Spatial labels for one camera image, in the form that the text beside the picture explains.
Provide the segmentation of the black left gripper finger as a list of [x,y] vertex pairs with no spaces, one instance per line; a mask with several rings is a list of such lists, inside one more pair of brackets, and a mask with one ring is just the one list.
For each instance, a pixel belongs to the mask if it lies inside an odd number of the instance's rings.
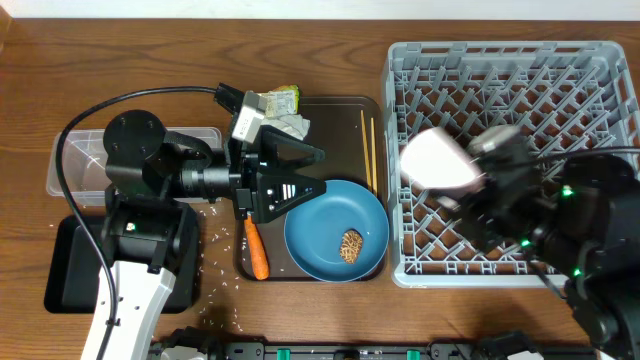
[[[304,157],[282,159],[279,147],[288,147],[304,154]],[[285,132],[266,126],[260,130],[260,158],[276,168],[304,168],[325,160],[325,152]]]
[[257,222],[269,223],[326,192],[322,180],[285,172],[257,174]]

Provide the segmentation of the white tissue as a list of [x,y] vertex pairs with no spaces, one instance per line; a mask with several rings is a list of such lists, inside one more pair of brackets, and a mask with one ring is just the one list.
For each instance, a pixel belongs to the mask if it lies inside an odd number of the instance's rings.
[[265,118],[262,126],[271,126],[298,140],[307,136],[311,122],[299,114],[284,114]]

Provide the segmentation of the yellow green snack wrapper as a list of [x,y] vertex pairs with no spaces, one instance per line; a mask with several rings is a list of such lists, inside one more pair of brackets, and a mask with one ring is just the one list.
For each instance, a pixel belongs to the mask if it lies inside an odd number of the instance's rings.
[[260,93],[266,100],[265,115],[276,118],[298,113],[300,90],[297,85],[283,85],[266,93]]

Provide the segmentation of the white paper cup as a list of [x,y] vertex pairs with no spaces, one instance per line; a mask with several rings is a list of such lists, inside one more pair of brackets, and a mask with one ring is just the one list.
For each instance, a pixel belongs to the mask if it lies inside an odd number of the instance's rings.
[[424,189],[478,188],[483,172],[443,129],[414,136],[400,154],[400,170]]

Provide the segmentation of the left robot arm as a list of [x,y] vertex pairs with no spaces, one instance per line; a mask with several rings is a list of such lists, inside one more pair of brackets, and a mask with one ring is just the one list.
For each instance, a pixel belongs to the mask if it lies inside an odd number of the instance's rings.
[[142,359],[178,275],[194,267],[199,224],[189,198],[232,201],[235,217],[271,222],[325,193],[323,181],[298,174],[323,150],[272,126],[220,150],[168,130],[154,114],[131,110],[106,127],[107,214],[104,267],[85,359]]

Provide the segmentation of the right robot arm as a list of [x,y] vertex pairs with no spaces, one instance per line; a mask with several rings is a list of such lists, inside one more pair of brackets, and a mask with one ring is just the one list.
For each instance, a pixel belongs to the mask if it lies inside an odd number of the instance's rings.
[[485,185],[454,215],[481,253],[505,241],[566,276],[572,316],[614,359],[639,356],[639,181],[617,146],[533,158],[510,145],[476,155]]

